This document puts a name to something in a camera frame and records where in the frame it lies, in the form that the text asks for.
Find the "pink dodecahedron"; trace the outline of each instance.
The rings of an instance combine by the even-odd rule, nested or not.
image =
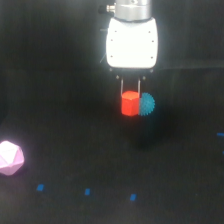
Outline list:
[[[24,161],[23,151],[18,145],[8,141],[0,144],[0,173],[13,175]]]

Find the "red cube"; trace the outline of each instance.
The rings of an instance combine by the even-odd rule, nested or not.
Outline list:
[[[122,114],[135,116],[139,114],[139,94],[138,92],[127,91],[122,94]]]

